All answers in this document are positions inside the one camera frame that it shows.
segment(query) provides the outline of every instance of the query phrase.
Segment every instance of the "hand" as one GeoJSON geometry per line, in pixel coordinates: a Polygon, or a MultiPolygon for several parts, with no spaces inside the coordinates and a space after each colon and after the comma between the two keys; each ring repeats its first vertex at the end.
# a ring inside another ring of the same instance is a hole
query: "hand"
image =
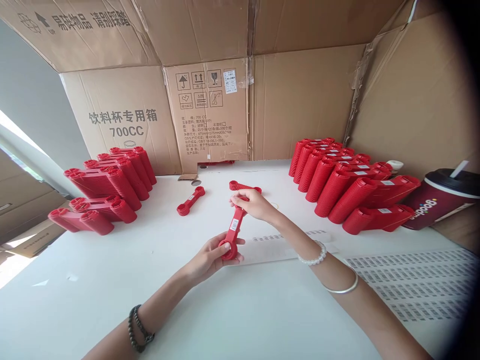
{"type": "Polygon", "coordinates": [[[230,206],[237,205],[243,208],[255,219],[263,220],[271,225],[281,215],[281,213],[272,206],[257,190],[240,189],[235,191],[230,198],[230,206]],[[240,196],[247,197],[250,201],[240,199],[240,196]]]}
{"type": "MultiPolygon", "coordinates": [[[[233,260],[223,260],[221,256],[230,250],[230,244],[218,247],[219,243],[225,239],[227,231],[212,237],[200,249],[197,255],[193,257],[182,270],[186,273],[188,278],[193,282],[193,286],[205,281],[218,270],[228,265],[238,265],[244,260],[242,254],[238,253],[233,260]]],[[[238,245],[245,244],[245,240],[241,238],[236,239],[238,245]]]]}

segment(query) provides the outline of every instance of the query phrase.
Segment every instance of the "silver bangle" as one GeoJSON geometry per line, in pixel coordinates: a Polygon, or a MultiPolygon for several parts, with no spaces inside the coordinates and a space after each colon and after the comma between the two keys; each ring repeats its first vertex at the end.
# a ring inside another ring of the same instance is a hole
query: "silver bangle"
{"type": "Polygon", "coordinates": [[[357,274],[357,272],[353,268],[351,268],[350,266],[349,266],[349,268],[355,274],[355,281],[353,282],[352,286],[350,286],[348,289],[345,289],[345,290],[332,290],[332,289],[329,289],[328,287],[326,287],[325,285],[322,284],[323,287],[325,288],[325,290],[327,290],[328,292],[333,293],[333,294],[346,294],[346,293],[349,293],[349,292],[353,291],[357,287],[357,285],[359,284],[359,275],[357,274]]]}
{"type": "Polygon", "coordinates": [[[298,260],[300,260],[304,264],[307,264],[308,266],[320,264],[327,257],[327,248],[325,247],[325,245],[323,245],[320,241],[313,241],[316,242],[321,248],[321,254],[319,257],[313,260],[304,260],[300,257],[300,255],[298,255],[298,260]]]}

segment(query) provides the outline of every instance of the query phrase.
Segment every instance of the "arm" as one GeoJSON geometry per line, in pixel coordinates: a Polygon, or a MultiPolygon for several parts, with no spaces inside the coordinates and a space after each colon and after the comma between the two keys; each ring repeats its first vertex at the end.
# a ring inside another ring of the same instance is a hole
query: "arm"
{"type": "MultiPolygon", "coordinates": [[[[221,256],[230,249],[229,243],[218,247],[220,241],[225,239],[226,234],[227,232],[221,233],[207,241],[192,260],[178,270],[138,309],[138,318],[147,332],[155,333],[160,330],[172,310],[190,289],[211,277],[222,267],[238,265],[244,259],[241,254],[238,254],[237,258],[233,260],[221,259],[221,256]]],[[[237,244],[245,244],[245,240],[238,238],[237,244]]],[[[135,322],[133,332],[137,343],[143,345],[144,336],[135,322]]],[[[91,349],[83,359],[130,360],[137,359],[137,357],[138,354],[130,343],[128,319],[125,319],[91,349]]]]}
{"type": "MultiPolygon", "coordinates": [[[[322,250],[315,241],[257,191],[236,191],[230,202],[276,228],[303,259],[313,260],[320,256],[322,250]],[[248,197],[250,201],[239,199],[240,195],[248,197]]],[[[348,289],[355,281],[353,271],[330,253],[310,269],[324,286],[332,290],[348,289]]],[[[383,359],[430,359],[430,355],[361,278],[353,291],[331,295],[370,338],[383,359]]]]}

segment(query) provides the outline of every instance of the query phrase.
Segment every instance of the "white straw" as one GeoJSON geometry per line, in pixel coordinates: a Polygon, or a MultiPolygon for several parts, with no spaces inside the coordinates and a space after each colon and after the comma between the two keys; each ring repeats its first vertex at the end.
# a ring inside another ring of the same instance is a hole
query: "white straw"
{"type": "Polygon", "coordinates": [[[467,166],[468,163],[468,160],[463,160],[460,164],[458,164],[456,169],[453,170],[453,172],[450,174],[450,177],[455,179],[457,175],[464,169],[464,167],[467,166]]]}

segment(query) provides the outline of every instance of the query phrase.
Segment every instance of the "beaded bracelet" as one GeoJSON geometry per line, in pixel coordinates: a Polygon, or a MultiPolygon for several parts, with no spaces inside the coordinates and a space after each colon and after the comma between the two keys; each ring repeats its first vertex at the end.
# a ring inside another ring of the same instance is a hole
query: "beaded bracelet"
{"type": "Polygon", "coordinates": [[[302,263],[307,264],[308,266],[320,264],[326,257],[327,257],[327,248],[325,248],[325,245],[322,244],[320,241],[314,240],[318,246],[321,248],[321,254],[319,257],[313,260],[304,260],[298,255],[298,260],[300,260],[302,263]]]}
{"type": "Polygon", "coordinates": [[[130,314],[128,316],[128,336],[130,337],[131,347],[137,353],[141,354],[144,352],[147,345],[154,340],[155,333],[150,333],[147,330],[145,330],[142,322],[139,319],[139,314],[138,314],[139,308],[140,308],[140,305],[137,305],[130,310],[130,314]],[[138,328],[140,329],[141,333],[144,336],[145,345],[139,345],[139,343],[135,340],[134,327],[133,327],[134,319],[135,319],[136,325],[138,326],[138,328]]]}

